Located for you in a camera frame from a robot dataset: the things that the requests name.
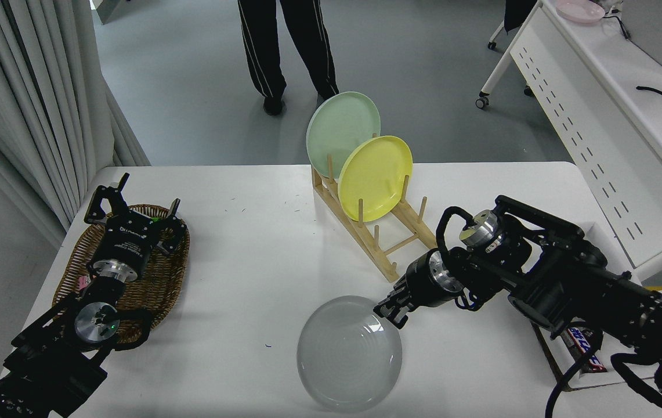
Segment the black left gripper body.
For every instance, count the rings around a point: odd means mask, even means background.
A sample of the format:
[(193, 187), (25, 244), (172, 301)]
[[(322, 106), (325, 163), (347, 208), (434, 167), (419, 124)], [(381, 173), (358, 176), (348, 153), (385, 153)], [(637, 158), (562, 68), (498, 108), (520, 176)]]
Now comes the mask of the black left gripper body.
[(139, 212), (111, 215), (92, 257), (93, 272), (143, 273), (160, 240), (157, 222)]

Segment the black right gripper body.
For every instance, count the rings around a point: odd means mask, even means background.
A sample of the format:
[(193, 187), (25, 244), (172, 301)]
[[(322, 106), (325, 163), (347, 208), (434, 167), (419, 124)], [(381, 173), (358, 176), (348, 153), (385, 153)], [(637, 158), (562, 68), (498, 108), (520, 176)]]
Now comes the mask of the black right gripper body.
[(405, 273), (405, 283), (410, 293), (407, 306), (434, 308), (449, 302), (451, 289), (437, 280), (443, 275), (444, 265), (439, 252), (427, 252), (411, 262)]

